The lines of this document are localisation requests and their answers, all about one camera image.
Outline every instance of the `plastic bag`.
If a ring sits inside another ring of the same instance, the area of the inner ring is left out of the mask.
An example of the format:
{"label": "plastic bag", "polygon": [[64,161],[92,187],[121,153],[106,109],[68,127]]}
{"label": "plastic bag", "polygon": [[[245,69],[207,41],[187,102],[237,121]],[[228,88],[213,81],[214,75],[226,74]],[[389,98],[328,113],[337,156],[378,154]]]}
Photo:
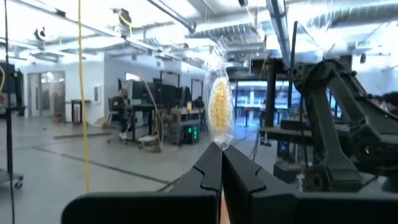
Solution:
{"label": "plastic bag", "polygon": [[205,77],[205,108],[210,138],[222,149],[234,138],[233,97],[224,67],[226,45],[219,40],[207,62]]}

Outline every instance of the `black robotic arm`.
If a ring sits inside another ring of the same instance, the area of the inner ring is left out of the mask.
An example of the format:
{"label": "black robotic arm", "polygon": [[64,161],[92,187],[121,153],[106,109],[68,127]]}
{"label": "black robotic arm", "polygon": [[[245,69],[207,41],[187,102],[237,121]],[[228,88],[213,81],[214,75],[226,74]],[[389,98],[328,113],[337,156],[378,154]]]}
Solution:
{"label": "black robotic arm", "polygon": [[[319,175],[315,179],[321,183],[327,182],[323,187],[329,189],[324,190],[358,191],[363,186],[358,169],[377,174],[398,164],[398,118],[370,101],[372,96],[359,84],[356,72],[347,72],[334,60],[298,71],[293,80],[305,99],[314,153],[324,155],[310,171]],[[339,143],[326,88],[351,121],[349,152],[343,153]]]}

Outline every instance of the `window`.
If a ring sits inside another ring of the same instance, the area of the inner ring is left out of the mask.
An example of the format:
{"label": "window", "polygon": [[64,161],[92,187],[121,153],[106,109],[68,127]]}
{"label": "window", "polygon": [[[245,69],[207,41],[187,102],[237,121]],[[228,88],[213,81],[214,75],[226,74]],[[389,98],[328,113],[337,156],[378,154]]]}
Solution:
{"label": "window", "polygon": [[126,73],[126,80],[140,81],[141,78],[138,75]]}

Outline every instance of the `ceiling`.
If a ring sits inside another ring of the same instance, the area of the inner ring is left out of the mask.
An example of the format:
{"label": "ceiling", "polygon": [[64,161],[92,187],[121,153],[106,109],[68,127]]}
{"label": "ceiling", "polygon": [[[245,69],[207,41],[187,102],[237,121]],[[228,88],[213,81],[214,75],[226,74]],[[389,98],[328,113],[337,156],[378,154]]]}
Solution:
{"label": "ceiling", "polygon": [[[287,52],[283,49],[290,50],[292,45],[295,21],[299,23],[296,61],[362,52],[389,54],[397,49],[392,37],[397,34],[398,1],[364,0],[353,4],[349,3],[353,1],[343,0],[285,0],[285,42],[281,40],[279,21],[271,18],[271,10],[267,10],[267,3],[272,9],[271,2],[283,3],[279,0],[249,0],[248,7],[227,0],[81,2],[85,57],[98,52],[110,57],[146,54],[202,66],[214,41],[220,37],[228,46],[228,58],[235,62],[284,57]],[[77,0],[7,0],[8,35],[13,56],[52,62],[62,57],[75,57],[77,6]],[[131,27],[122,26],[113,11],[122,8],[129,12]],[[4,17],[3,5],[0,17]],[[43,27],[45,42],[34,35],[36,29]],[[0,36],[3,38],[4,33],[2,23]]]}

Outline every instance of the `orange stripe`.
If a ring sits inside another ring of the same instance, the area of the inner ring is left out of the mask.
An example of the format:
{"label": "orange stripe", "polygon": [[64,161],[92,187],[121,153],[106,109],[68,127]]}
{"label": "orange stripe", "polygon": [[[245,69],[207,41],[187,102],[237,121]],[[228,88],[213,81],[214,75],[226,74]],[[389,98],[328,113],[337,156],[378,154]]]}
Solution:
{"label": "orange stripe", "polygon": [[228,210],[226,208],[224,197],[221,198],[221,224],[229,224]]}

